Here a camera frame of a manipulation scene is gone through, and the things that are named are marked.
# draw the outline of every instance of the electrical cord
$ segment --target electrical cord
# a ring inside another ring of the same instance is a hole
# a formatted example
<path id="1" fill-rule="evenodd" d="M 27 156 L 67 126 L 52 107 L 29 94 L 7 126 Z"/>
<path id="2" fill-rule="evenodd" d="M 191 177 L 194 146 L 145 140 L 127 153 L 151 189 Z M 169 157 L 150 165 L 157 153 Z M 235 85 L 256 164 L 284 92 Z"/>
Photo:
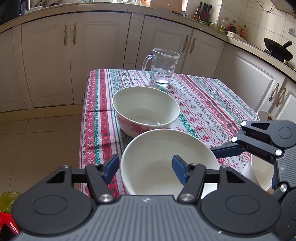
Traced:
<path id="1" fill-rule="evenodd" d="M 271 6 L 271 9 L 270 9 L 269 11 L 266 11 L 266 10 L 261 6 L 261 4 L 258 2 L 258 0 L 256 0 L 256 1 L 257 1 L 257 3 L 260 5 L 260 7 L 261 7 L 265 12 L 271 12 L 271 11 L 272 11 L 272 7 L 273 7 L 274 5 Z"/>

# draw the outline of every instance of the mug handle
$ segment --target mug handle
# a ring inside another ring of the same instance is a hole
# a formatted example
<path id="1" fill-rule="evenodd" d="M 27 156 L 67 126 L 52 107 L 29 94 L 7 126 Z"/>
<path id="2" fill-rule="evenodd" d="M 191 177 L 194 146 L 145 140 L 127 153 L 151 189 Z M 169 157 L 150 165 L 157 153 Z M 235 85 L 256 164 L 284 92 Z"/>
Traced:
<path id="1" fill-rule="evenodd" d="M 152 58 L 154 58 L 154 55 L 153 55 L 153 54 L 148 55 L 148 56 L 145 58 L 145 60 L 144 60 L 144 62 L 143 62 L 143 65 L 142 65 L 142 74 L 144 75 L 144 77 L 146 77 L 146 79 L 149 79 L 149 76 L 146 75 L 146 65 L 147 65 L 148 61 L 149 61 L 150 59 L 152 59 Z"/>

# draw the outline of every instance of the table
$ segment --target table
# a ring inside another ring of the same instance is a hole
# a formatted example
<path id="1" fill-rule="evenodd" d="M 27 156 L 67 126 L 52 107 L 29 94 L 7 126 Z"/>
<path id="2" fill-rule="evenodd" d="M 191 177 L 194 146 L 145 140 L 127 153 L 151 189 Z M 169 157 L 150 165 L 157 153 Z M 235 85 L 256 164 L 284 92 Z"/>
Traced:
<path id="1" fill-rule="evenodd" d="M 132 138 L 119 128 L 112 97 L 122 88 L 137 85 L 152 86 L 142 71 L 98 69 L 90 72 L 81 123 L 79 168 L 104 163 L 113 154 L 121 158 Z M 171 95 L 180 106 L 179 119 L 171 128 L 193 135 L 210 148 L 230 141 L 242 121 L 254 120 L 254 111 L 218 79 L 174 74 L 172 84 L 157 88 Z M 250 154 L 244 152 L 217 161 L 241 172 L 249 159 Z M 120 171 L 109 188 L 115 197 L 127 194 Z M 86 184 L 81 189 L 89 195 Z"/>

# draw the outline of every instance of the cabinet handle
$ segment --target cabinet handle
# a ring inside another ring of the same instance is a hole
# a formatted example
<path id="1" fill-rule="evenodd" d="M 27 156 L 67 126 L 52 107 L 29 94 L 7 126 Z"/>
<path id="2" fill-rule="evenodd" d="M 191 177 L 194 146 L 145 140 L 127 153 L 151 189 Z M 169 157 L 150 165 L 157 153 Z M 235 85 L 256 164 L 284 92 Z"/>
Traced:
<path id="1" fill-rule="evenodd" d="M 276 83 L 276 86 L 275 88 L 273 89 L 272 93 L 271 93 L 271 96 L 269 97 L 269 101 L 272 101 L 272 96 L 274 94 L 274 92 L 276 91 L 276 89 L 279 87 L 279 83 Z"/>
<path id="2" fill-rule="evenodd" d="M 76 44 L 76 26 L 77 26 L 77 24 L 74 24 L 74 30 L 73 30 L 73 45 Z"/>
<path id="3" fill-rule="evenodd" d="M 283 94 L 286 92 L 286 88 L 285 89 L 283 89 L 283 91 L 282 91 L 282 93 L 281 93 L 281 95 L 279 96 L 279 100 L 278 100 L 278 102 L 276 103 L 276 107 L 278 107 L 279 106 L 279 101 L 281 100 L 281 98 L 283 97 Z"/>
<path id="4" fill-rule="evenodd" d="M 182 49 L 182 53 L 184 53 L 184 51 L 185 51 L 185 49 L 186 49 L 186 47 L 187 47 L 188 38 L 189 38 L 189 36 L 187 35 L 187 36 L 186 36 L 185 43 L 184 43 L 184 46 L 183 46 L 183 49 Z"/>
<path id="5" fill-rule="evenodd" d="M 67 27 L 68 25 L 65 24 L 65 29 L 64 29 L 64 45 L 67 45 Z"/>
<path id="6" fill-rule="evenodd" d="M 192 48 L 191 48 L 191 50 L 190 50 L 189 54 L 192 54 L 192 51 L 193 51 L 193 50 L 194 50 L 194 48 L 195 48 L 195 40 L 196 40 L 196 38 L 194 38 L 194 39 L 193 39 Z"/>

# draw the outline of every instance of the white cabinet door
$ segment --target white cabinet door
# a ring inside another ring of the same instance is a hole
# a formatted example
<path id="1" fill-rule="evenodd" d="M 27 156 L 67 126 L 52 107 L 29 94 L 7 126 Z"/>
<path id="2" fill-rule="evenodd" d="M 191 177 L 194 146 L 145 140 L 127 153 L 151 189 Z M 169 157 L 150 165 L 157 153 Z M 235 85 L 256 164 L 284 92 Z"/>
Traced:
<path id="1" fill-rule="evenodd" d="M 142 69 L 144 59 L 152 54 L 152 49 L 161 48 L 180 54 L 175 69 L 175 73 L 180 73 L 192 31 L 192 28 L 178 23 L 145 16 L 136 69 Z M 147 70 L 150 70 L 150 63 L 147 65 Z"/>
<path id="2" fill-rule="evenodd" d="M 224 45 L 222 40 L 195 29 L 182 74 L 213 78 Z"/>
<path id="3" fill-rule="evenodd" d="M 22 25 L 25 72 L 34 107 L 73 103 L 70 27 L 71 14 Z"/>
<path id="4" fill-rule="evenodd" d="M 13 53 L 12 29 L 0 34 L 0 112 L 25 109 Z"/>
<path id="5" fill-rule="evenodd" d="M 221 80 L 254 111 L 268 111 L 285 76 L 258 57 L 230 44 L 221 55 L 215 78 Z M 269 98 L 275 90 L 271 101 Z"/>
<path id="6" fill-rule="evenodd" d="M 296 84 L 288 78 L 286 78 L 283 88 L 276 97 L 275 105 L 270 111 L 273 116 L 279 120 L 288 120 L 296 123 Z"/>
<path id="7" fill-rule="evenodd" d="M 75 104 L 81 104 L 90 71 L 122 69 L 130 13 L 73 13 L 71 24 L 71 76 Z"/>

